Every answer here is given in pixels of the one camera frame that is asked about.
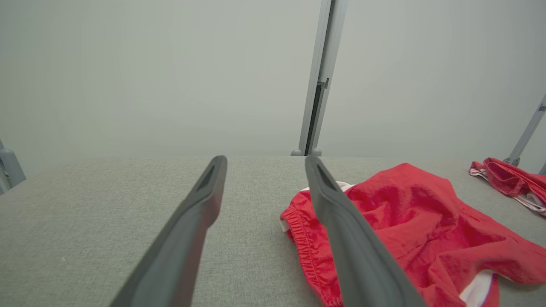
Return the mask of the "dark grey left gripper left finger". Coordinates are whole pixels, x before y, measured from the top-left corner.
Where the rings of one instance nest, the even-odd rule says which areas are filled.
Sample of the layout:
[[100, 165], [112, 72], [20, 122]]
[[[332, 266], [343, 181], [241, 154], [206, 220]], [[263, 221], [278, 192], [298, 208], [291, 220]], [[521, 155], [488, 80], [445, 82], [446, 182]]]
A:
[[207, 230], [220, 214], [226, 156], [215, 156], [145, 252], [112, 307], [189, 307]]

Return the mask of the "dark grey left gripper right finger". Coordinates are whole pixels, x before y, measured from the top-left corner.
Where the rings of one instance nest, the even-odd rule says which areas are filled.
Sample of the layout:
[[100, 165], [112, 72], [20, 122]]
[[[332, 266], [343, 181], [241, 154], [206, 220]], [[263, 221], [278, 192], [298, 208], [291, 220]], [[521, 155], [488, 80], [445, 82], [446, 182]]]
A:
[[320, 158], [305, 170], [314, 212], [326, 228], [345, 307], [425, 307], [426, 303]]

